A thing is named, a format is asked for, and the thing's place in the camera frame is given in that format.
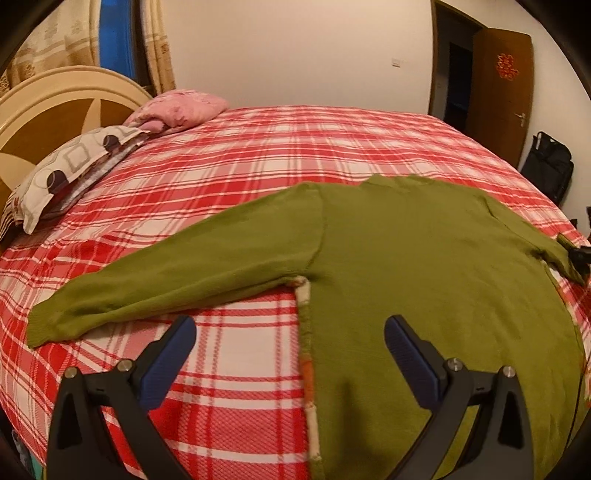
pink pillow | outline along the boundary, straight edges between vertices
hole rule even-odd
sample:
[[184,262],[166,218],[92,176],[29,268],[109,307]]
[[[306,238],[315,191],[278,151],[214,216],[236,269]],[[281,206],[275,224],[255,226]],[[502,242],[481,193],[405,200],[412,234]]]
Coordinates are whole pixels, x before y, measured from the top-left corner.
[[126,127],[137,127],[154,137],[170,135],[201,125],[228,108],[228,102],[210,93],[170,90],[131,114]]

bed headboard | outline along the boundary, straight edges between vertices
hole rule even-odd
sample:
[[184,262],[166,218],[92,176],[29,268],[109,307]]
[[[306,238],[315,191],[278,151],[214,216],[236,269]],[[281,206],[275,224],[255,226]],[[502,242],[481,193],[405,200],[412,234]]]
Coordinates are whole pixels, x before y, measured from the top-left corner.
[[120,125],[151,96],[119,73],[91,66],[49,70],[0,99],[0,209],[37,163],[97,127]]

wooden door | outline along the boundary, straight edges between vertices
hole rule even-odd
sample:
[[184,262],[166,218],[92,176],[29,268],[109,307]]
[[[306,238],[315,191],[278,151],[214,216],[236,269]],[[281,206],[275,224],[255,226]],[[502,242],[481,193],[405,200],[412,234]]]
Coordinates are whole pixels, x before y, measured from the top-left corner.
[[497,28],[476,33],[466,135],[517,167],[533,93],[531,37]]

white wall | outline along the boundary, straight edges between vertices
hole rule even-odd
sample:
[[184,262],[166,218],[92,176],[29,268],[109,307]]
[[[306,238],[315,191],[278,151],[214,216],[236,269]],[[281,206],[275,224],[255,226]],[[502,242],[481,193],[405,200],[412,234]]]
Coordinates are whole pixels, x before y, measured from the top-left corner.
[[568,218],[579,219],[589,234],[585,207],[591,205],[591,100],[569,61],[545,28],[515,0],[447,0],[491,28],[527,33],[534,44],[534,103],[522,162],[531,136],[543,130],[573,154],[574,174],[564,206]]
[[[529,34],[530,131],[565,143],[575,173],[564,204],[587,234],[591,100],[548,32],[515,0],[449,0],[492,28]],[[179,87],[233,107],[315,103],[426,113],[433,61],[430,0],[164,0]],[[392,58],[402,67],[391,66]]]
[[[426,113],[428,0],[165,0],[177,85],[233,107],[312,103]],[[392,58],[402,60],[400,68]]]

beige curtain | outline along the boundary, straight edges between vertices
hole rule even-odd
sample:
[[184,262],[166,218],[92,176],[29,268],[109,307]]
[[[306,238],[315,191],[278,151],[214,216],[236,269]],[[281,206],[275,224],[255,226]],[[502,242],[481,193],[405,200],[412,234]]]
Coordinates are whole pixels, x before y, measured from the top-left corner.
[[0,78],[0,97],[37,73],[99,65],[100,0],[65,0],[25,40]]
[[142,0],[142,27],[150,75],[156,93],[176,88],[168,39],[164,34],[160,0]]

